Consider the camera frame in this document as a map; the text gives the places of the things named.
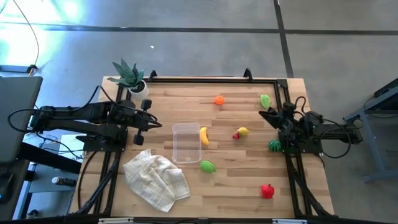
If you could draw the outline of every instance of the plastic container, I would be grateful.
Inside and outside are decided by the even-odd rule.
[[[200,125],[173,125],[173,161],[178,164],[199,162],[201,159]]]

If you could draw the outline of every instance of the plastic fruit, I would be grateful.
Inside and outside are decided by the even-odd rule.
[[[269,105],[271,103],[271,100],[269,99],[268,95],[261,95],[260,96],[260,102],[261,102],[261,106],[263,108],[268,109],[268,107],[269,107]]]
[[[269,141],[268,147],[272,152],[280,152],[282,150],[282,144],[278,140]]]
[[[214,103],[217,104],[217,105],[222,105],[224,103],[224,97],[216,96],[214,98]]]
[[[239,134],[238,134],[238,133],[233,134],[233,135],[232,135],[232,138],[234,138],[234,139],[239,139]]]
[[[206,173],[216,172],[213,163],[211,163],[210,161],[202,161],[200,163],[200,169]]]
[[[263,198],[266,198],[266,199],[272,198],[272,196],[274,195],[274,192],[275,192],[275,189],[273,186],[271,186],[271,184],[261,186],[261,193],[262,193]]]
[[[202,144],[204,144],[205,146],[208,146],[209,145],[209,139],[207,139],[206,131],[207,131],[206,127],[203,127],[203,128],[200,129],[200,142]]]
[[[249,132],[250,131],[244,127],[238,129],[239,136],[247,136],[249,134]]]

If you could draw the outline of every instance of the white pot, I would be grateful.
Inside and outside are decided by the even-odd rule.
[[[131,97],[134,98],[135,100],[144,100],[144,99],[147,98],[147,96],[149,95],[149,89],[148,89],[147,83],[144,82],[143,80],[141,80],[141,82],[143,82],[144,85],[145,85],[144,89],[143,89],[141,92],[139,92],[139,93],[134,93],[134,92],[131,91],[130,88],[129,88],[129,91],[130,91],[130,93],[131,93]]]

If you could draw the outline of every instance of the towel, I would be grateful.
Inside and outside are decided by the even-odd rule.
[[[190,196],[182,170],[163,156],[152,156],[150,149],[123,168],[129,188],[160,211],[168,212],[176,200]]]

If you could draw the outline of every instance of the concrete floor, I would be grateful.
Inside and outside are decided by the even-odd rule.
[[[17,2],[31,22],[44,24],[277,28],[271,0]],[[280,7],[286,29],[397,29],[398,1],[280,0]],[[12,1],[0,14],[0,22],[4,21],[24,21]],[[31,64],[36,47],[29,28],[0,24],[0,30],[0,64]],[[40,43],[40,70],[36,75],[44,78],[38,106],[82,105],[104,75],[115,74],[111,62],[121,57],[137,62],[140,68],[157,70],[159,75],[240,77],[249,67],[255,77],[287,76],[279,34],[35,30]],[[287,35],[287,43],[294,77],[304,78],[312,109],[338,122],[398,76],[398,38],[394,35]],[[376,135],[387,136],[395,122],[373,121],[378,128]],[[393,138],[384,138],[380,143],[396,148],[389,142]],[[335,154],[345,147],[339,142],[324,144],[326,151]],[[362,180],[364,174],[375,170],[366,143],[353,147],[342,159],[325,160],[337,215],[397,222],[398,179],[371,184]],[[394,155],[391,162],[397,163]],[[44,216],[58,215],[58,210],[50,211],[52,205],[39,203],[42,197],[34,198],[39,201],[32,204],[45,210]],[[48,197],[69,200],[67,196]]]

